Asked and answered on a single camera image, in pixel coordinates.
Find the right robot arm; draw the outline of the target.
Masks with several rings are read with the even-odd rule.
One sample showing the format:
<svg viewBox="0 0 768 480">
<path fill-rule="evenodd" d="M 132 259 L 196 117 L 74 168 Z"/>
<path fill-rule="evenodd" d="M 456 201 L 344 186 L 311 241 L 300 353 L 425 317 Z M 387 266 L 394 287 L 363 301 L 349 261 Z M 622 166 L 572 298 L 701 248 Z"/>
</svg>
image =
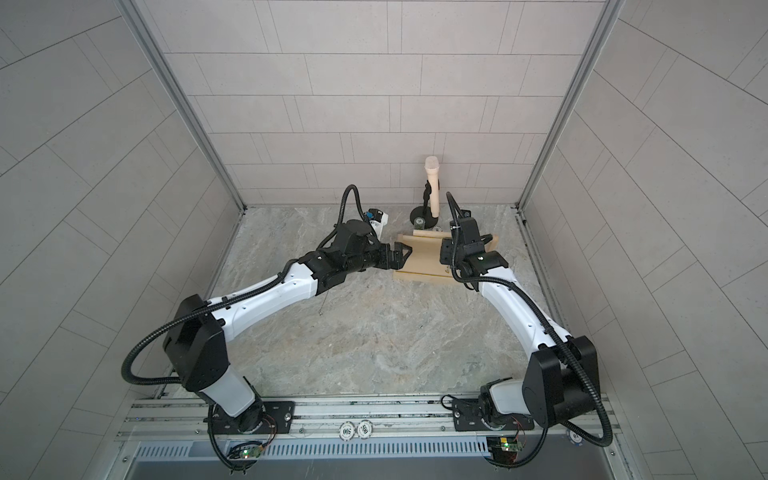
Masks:
<svg viewBox="0 0 768 480">
<path fill-rule="evenodd" d="M 488 251 L 477 222 L 451 222 L 441 262 L 456 281 L 479 292 L 518 338 L 528 358 L 524 378 L 499 380 L 481 388 L 485 422 L 502 424 L 513 414 L 531 417 L 542 427 L 566 424 L 600 409 L 597 352 L 585 337 L 575 338 L 555 323 L 520 287 L 509 263 Z"/>
</svg>

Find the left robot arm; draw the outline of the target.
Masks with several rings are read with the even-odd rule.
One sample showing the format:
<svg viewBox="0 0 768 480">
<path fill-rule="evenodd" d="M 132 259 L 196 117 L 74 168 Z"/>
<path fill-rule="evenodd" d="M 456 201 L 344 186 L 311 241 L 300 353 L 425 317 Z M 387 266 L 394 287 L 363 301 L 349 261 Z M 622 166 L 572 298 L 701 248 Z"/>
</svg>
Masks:
<svg viewBox="0 0 768 480">
<path fill-rule="evenodd" d="M 232 430 L 251 433 L 266 421 L 255 388 L 229 361 L 227 343 L 280 310 L 342 284 L 369 268 L 400 270 L 412 248 L 382 243 L 363 220 L 337 226 L 330 241 L 279 274 L 227 297 L 209 301 L 193 295 L 182 302 L 179 324 L 171 327 L 163 349 L 182 387 L 204 399 Z"/>
</svg>

